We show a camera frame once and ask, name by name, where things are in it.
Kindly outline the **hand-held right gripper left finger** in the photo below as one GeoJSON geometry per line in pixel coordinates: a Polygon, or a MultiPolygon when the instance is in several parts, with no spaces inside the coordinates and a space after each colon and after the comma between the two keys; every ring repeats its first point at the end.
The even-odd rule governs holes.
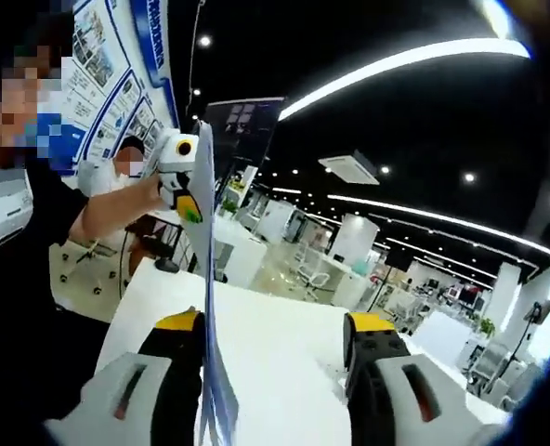
{"type": "Polygon", "coordinates": [[[159,320],[139,352],[109,362],[83,386],[80,403],[46,421],[57,445],[191,445],[202,393],[204,315],[159,320]]]}

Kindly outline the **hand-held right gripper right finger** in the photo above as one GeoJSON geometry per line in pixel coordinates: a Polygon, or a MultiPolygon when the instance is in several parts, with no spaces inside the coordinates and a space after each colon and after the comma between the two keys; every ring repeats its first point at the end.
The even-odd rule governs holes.
{"type": "Polygon", "coordinates": [[[465,389],[375,314],[345,315],[344,366],[353,445],[490,445],[504,432],[480,420],[465,389]]]}

